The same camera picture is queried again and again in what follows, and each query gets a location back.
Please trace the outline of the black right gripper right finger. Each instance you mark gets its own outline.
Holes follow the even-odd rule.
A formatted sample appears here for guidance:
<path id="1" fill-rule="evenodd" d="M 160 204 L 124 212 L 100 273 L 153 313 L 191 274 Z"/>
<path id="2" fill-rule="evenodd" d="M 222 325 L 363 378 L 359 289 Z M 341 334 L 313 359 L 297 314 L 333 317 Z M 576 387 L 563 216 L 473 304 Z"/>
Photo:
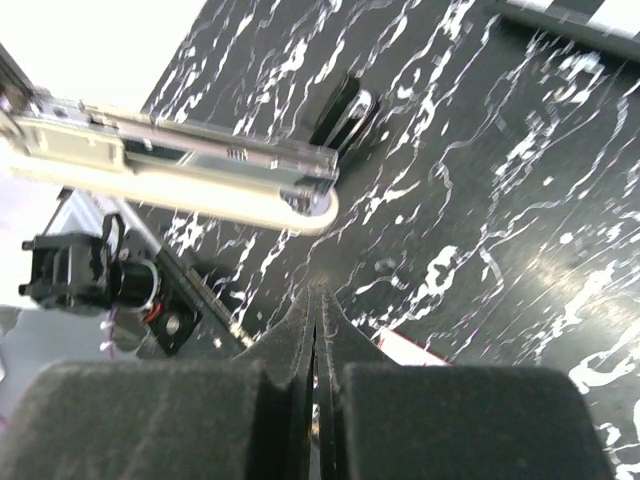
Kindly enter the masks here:
<path id="1" fill-rule="evenodd" d="M 577 387 L 540 367 L 401 366 L 315 294 L 326 479 L 610 479 Z"/>

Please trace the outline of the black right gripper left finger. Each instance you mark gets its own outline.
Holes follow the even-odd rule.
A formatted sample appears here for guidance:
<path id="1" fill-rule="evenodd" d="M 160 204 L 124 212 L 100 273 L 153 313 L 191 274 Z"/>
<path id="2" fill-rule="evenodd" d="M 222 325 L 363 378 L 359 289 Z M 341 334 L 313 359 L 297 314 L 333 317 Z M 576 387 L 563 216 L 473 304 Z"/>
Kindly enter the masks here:
<path id="1" fill-rule="evenodd" d="M 58 362 L 18 403 L 5 479 L 305 479 L 315 293 L 230 361 Z"/>

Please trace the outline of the black silver stapler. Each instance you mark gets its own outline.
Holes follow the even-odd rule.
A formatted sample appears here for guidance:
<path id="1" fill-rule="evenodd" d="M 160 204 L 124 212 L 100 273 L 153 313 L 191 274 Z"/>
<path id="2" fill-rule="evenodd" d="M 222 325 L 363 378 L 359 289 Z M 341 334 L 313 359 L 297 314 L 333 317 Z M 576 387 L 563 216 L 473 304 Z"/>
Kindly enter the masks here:
<path id="1" fill-rule="evenodd" d="M 54 97 L 1 96 L 18 175 L 301 235 L 339 211 L 336 153 Z"/>

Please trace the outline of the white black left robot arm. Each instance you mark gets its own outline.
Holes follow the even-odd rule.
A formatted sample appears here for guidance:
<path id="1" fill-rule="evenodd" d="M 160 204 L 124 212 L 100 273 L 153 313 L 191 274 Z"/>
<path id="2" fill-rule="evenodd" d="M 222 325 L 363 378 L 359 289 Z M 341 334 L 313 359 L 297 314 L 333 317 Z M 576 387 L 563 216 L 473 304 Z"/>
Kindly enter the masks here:
<path id="1" fill-rule="evenodd" d="M 125 257 L 126 224 L 121 214 L 107 214 L 100 234 L 71 231 L 40 234 L 21 242 L 28 254 L 29 279 L 8 293 L 14 272 L 1 256 L 1 306 L 40 308 L 92 316 L 124 310 L 150 322 L 163 308 L 168 286 L 159 264 Z"/>

